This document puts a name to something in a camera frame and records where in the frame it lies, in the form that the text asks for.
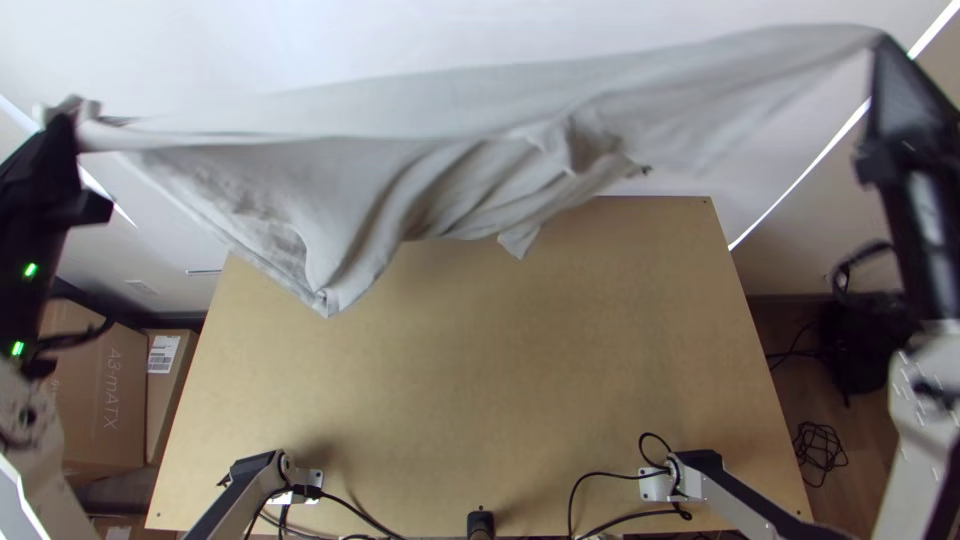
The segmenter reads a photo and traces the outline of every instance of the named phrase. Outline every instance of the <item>wooden table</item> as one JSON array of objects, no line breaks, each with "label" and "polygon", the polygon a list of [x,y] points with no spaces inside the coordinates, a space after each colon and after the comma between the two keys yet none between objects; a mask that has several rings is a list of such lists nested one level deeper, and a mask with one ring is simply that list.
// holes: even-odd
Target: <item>wooden table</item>
[{"label": "wooden table", "polygon": [[[636,474],[644,431],[675,450],[719,451],[733,474],[810,516],[708,199],[594,200],[550,222],[523,261],[493,239],[406,244],[330,320],[233,258],[148,526],[190,528],[236,459],[283,448],[400,534],[463,536],[466,514],[483,505],[501,535],[564,535],[573,482]],[[613,531],[727,527],[688,506],[693,521]],[[653,507],[635,482],[591,479],[576,530]],[[373,532],[329,501],[294,507],[290,522]]]}]

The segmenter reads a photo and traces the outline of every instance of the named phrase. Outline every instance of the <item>cardboard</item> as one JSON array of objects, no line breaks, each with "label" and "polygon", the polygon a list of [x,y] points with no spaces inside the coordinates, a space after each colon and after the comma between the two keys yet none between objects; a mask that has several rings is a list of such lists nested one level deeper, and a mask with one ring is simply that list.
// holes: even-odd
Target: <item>cardboard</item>
[{"label": "cardboard", "polygon": [[176,540],[176,531],[161,531],[144,527],[143,517],[94,518],[93,527],[102,540]]},{"label": "cardboard", "polygon": [[[102,315],[50,300],[41,336],[85,331]],[[74,486],[143,466],[147,337],[120,324],[96,341],[54,353],[46,381],[64,431],[63,470]]]},{"label": "cardboard", "polygon": [[146,459],[147,464],[156,466],[163,460],[199,336],[191,330],[146,330],[146,333],[150,343]]},{"label": "cardboard", "polygon": [[[600,197],[551,220],[522,261],[495,238],[404,243],[369,294],[329,320],[232,257],[148,523],[188,529],[231,464],[282,448],[398,534],[463,536],[483,505],[498,535],[565,536],[576,479],[636,474],[645,431],[674,450],[715,449],[732,474],[810,517],[708,199]],[[647,452],[664,455],[652,442]],[[591,479],[574,525],[582,534],[652,508],[636,482]],[[729,528],[688,508],[692,521],[654,516],[610,533]],[[289,521],[373,532],[330,501],[294,506]]]}]

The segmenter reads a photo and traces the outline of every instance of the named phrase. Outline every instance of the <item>black wire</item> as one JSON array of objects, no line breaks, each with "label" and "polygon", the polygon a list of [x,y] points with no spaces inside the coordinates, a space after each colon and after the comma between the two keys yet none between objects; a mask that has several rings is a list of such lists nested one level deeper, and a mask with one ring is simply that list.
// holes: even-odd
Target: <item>black wire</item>
[{"label": "black wire", "polygon": [[[266,521],[267,523],[273,525],[274,527],[277,527],[278,529],[280,528],[280,522],[274,519],[273,516],[271,516],[266,512],[260,512],[260,519]],[[303,538],[304,540],[330,540],[329,538],[324,538],[322,536],[315,536],[312,534],[305,533],[303,531],[298,531],[297,529],[294,529],[289,525],[286,525],[283,527],[283,532],[296,536],[297,538]]]},{"label": "black wire", "polygon": [[608,473],[603,471],[594,471],[581,476],[573,484],[573,489],[570,490],[570,498],[567,500],[567,538],[571,538],[571,539],[573,538],[573,499],[577,495],[577,488],[580,487],[580,483],[586,480],[587,478],[593,478],[595,476],[603,476],[605,478],[617,478],[619,480],[642,480],[644,478],[652,478],[654,476],[662,476],[664,474],[667,474],[667,471],[660,470],[655,473],[642,474],[639,476]]},{"label": "black wire", "polygon": [[[628,476],[628,475],[621,475],[621,474],[614,474],[614,473],[597,471],[597,472],[587,473],[587,474],[585,474],[585,475],[583,475],[583,476],[581,476],[580,478],[577,479],[576,483],[574,483],[574,485],[573,485],[573,489],[570,490],[570,499],[567,501],[567,538],[568,538],[568,540],[573,540],[573,518],[572,518],[572,513],[573,513],[573,499],[574,499],[574,496],[576,495],[577,487],[580,485],[581,482],[583,482],[583,481],[586,480],[587,478],[591,478],[591,477],[594,477],[594,476],[603,476],[603,477],[607,477],[607,478],[618,478],[618,479],[622,479],[622,480],[640,480],[640,479],[643,479],[643,478],[651,478],[651,477],[654,477],[654,476],[660,476],[660,475],[664,475],[664,474],[669,474],[669,473],[670,473],[670,467],[668,467],[668,466],[666,466],[666,465],[660,465],[660,464],[658,464],[658,463],[654,463],[654,461],[653,461],[652,459],[650,459],[650,456],[648,456],[647,453],[644,451],[644,449],[643,449],[643,442],[644,442],[645,440],[647,440],[647,438],[650,438],[650,437],[656,439],[657,441],[660,442],[660,444],[663,445],[663,447],[664,447],[664,448],[666,449],[666,451],[667,451],[667,455],[668,455],[668,456],[673,453],[673,449],[670,448],[670,445],[667,444],[667,441],[663,440],[663,437],[657,435],[656,433],[652,433],[652,432],[649,432],[649,431],[644,432],[643,434],[640,435],[640,438],[637,439],[637,448],[640,450],[640,456],[643,457],[643,460],[647,463],[648,466],[650,466],[650,467],[652,467],[652,468],[654,468],[654,469],[657,469],[657,472],[650,473],[650,474],[639,475],[639,476]],[[677,478],[676,478],[676,480],[674,481],[673,491],[671,492],[671,494],[672,494],[672,495],[683,495],[683,496],[686,496],[686,495],[684,495],[682,492],[680,492],[679,489],[677,489],[677,486],[679,486],[679,485],[680,485],[680,477],[679,477],[679,475],[678,475]],[[678,516],[680,516],[681,519],[686,520],[686,521],[689,521],[689,520],[693,519],[693,515],[692,515],[690,512],[687,512],[686,510],[680,508],[680,505],[679,505],[678,503],[672,503],[672,504],[673,504],[673,509],[671,509],[671,510],[650,510],[650,511],[646,511],[646,512],[636,512],[636,513],[633,513],[633,514],[627,514],[627,515],[625,515],[625,516],[620,516],[620,517],[618,517],[618,518],[616,518],[616,519],[613,519],[613,520],[611,520],[611,521],[608,521],[608,522],[606,522],[606,523],[604,523],[604,524],[602,524],[602,525],[599,525],[599,526],[597,526],[597,527],[594,527],[593,529],[590,529],[589,532],[587,532],[586,534],[580,535],[579,538],[587,538],[587,537],[590,537],[590,536],[594,536],[594,535],[600,534],[601,532],[603,532],[604,530],[606,530],[606,529],[608,529],[608,528],[610,528],[610,527],[613,527],[614,525],[618,525],[618,524],[623,523],[623,522],[625,522],[625,521],[630,521],[630,520],[632,520],[632,519],[639,519],[639,518],[642,518],[642,517],[660,516],[660,515],[668,515],[668,514],[677,514]]]},{"label": "black wire", "polygon": [[274,491],[273,493],[267,495],[267,498],[264,499],[264,500],[263,500],[263,503],[260,504],[260,509],[257,510],[257,513],[254,514],[254,515],[250,518],[250,526],[247,527],[247,534],[243,535],[243,540],[249,540],[250,534],[253,533],[253,526],[257,523],[257,516],[258,516],[258,515],[261,515],[261,514],[263,513],[263,507],[267,505],[267,501],[269,501],[270,499],[276,497],[277,495],[279,495],[279,494],[281,494],[281,493],[283,493],[283,492],[285,492],[285,491],[288,491],[288,490],[287,490],[286,488],[284,488],[284,489],[278,489],[278,490]]},{"label": "black wire", "polygon": [[667,449],[667,455],[673,453],[673,450],[670,448],[670,445],[667,444],[667,441],[663,440],[663,437],[657,435],[656,433],[651,433],[647,431],[642,435],[640,435],[640,438],[637,439],[637,448],[640,449],[640,457],[642,457],[643,460],[647,462],[647,465],[653,467],[654,469],[660,469],[661,471],[669,471],[670,467],[667,467],[666,465],[659,465],[657,463],[654,463],[653,460],[647,456],[647,453],[643,451],[643,441],[647,440],[647,437],[653,437],[654,439],[660,441],[660,444],[662,444],[663,447]]},{"label": "black wire", "polygon": [[317,495],[319,495],[320,497],[326,497],[327,499],[330,499],[331,501],[339,504],[340,506],[343,506],[343,507],[346,508],[347,510],[350,510],[351,512],[353,512],[353,514],[354,514],[355,516],[357,516],[358,518],[360,518],[360,519],[362,519],[364,522],[366,522],[367,525],[370,525],[370,526],[373,527],[374,529],[377,529],[377,530],[380,531],[381,533],[387,535],[387,537],[396,538],[396,539],[398,539],[398,540],[406,540],[406,538],[404,538],[404,537],[400,536],[399,534],[397,534],[397,533],[391,531],[390,529],[386,528],[385,526],[383,526],[382,524],[380,524],[380,522],[378,522],[377,520],[373,519],[373,517],[371,517],[370,515],[368,515],[368,514],[362,512],[362,511],[358,510],[358,509],[355,508],[352,504],[350,504],[350,503],[348,503],[347,501],[341,499],[340,497],[337,497],[336,495],[330,495],[329,493],[327,493],[327,492],[325,492],[325,491],[323,491],[323,490],[319,490],[319,489],[318,489],[318,490],[315,490],[315,492],[316,492]]},{"label": "black wire", "polygon": [[280,524],[277,525],[277,540],[283,540],[283,532],[284,532],[284,529],[287,528],[287,514],[289,512],[290,512],[289,504],[283,505],[283,508],[280,509],[280,519],[278,520]]},{"label": "black wire", "polygon": [[82,345],[88,341],[93,341],[105,334],[107,330],[110,330],[110,328],[113,327],[114,322],[116,321],[113,319],[113,317],[107,317],[99,327],[94,328],[93,326],[90,326],[85,332],[80,332],[78,334],[58,334],[39,339],[37,340],[35,352],[40,353],[52,349],[66,349],[68,347]]},{"label": "black wire", "polygon": [[[850,464],[837,430],[827,424],[801,422],[797,426],[797,436],[793,438],[793,448],[798,466],[810,465],[823,473],[820,480],[816,482],[807,480],[806,476],[803,477],[804,483],[812,488],[823,486],[830,471]],[[816,454],[822,454],[823,459],[817,459]]]},{"label": "black wire", "polygon": [[590,529],[588,533],[580,535],[580,538],[589,538],[591,536],[600,534],[603,531],[609,529],[610,527],[613,527],[614,525],[619,525],[624,521],[630,521],[632,519],[638,519],[638,518],[649,517],[649,516],[662,516],[666,514],[679,514],[680,517],[682,517],[683,519],[686,519],[686,520],[693,519],[693,517],[690,516],[689,512],[686,512],[684,510],[678,510],[676,508],[673,508],[671,510],[650,510],[647,512],[637,512],[634,514],[627,514],[625,516],[620,516],[617,519],[613,519],[604,523],[603,525],[594,527]]},{"label": "black wire", "polygon": [[769,360],[769,359],[772,359],[772,358],[781,358],[780,361],[778,361],[777,363],[775,363],[775,364],[773,364],[772,366],[770,366],[770,371],[773,371],[773,370],[777,369],[777,368],[780,366],[780,364],[786,362],[786,361],[789,360],[792,356],[809,356],[809,355],[814,355],[814,354],[816,354],[815,351],[803,351],[802,354],[801,354],[801,352],[799,352],[799,351],[796,350],[796,349],[797,349],[797,343],[800,342],[800,338],[803,337],[803,334],[805,334],[805,333],[807,332],[807,330],[810,330],[811,328],[813,328],[813,325],[815,325],[815,324],[817,324],[817,321],[816,321],[816,320],[813,320],[813,321],[810,321],[810,322],[808,322],[807,324],[803,325],[802,327],[800,327],[800,331],[797,332],[797,335],[793,338],[793,343],[790,344],[790,348],[787,349],[786,352],[772,353],[772,354],[768,354],[768,355],[767,355],[767,359],[768,359],[768,360]]}]

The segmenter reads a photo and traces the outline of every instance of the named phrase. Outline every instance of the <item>floor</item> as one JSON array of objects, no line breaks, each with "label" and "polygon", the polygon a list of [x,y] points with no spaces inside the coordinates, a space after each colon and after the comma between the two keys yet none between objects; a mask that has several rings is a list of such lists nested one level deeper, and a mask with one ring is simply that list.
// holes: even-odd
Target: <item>floor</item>
[{"label": "floor", "polygon": [[[801,325],[816,317],[819,304],[753,301],[750,309],[764,351],[775,353],[789,348]],[[815,333],[808,332],[798,348],[815,346]],[[885,392],[854,396],[847,408],[814,359],[794,357],[772,373],[791,433],[803,421],[829,424],[837,430],[849,457],[849,465],[830,472],[821,488],[807,487],[813,515],[818,522],[855,537],[870,538],[897,442]],[[803,472],[811,478],[820,474]],[[78,494],[89,511],[146,513],[155,479],[155,469],[144,469],[99,482]],[[668,537],[685,540],[693,535]],[[718,533],[710,533],[709,538],[718,538]],[[727,533],[719,538],[734,536]]]}]

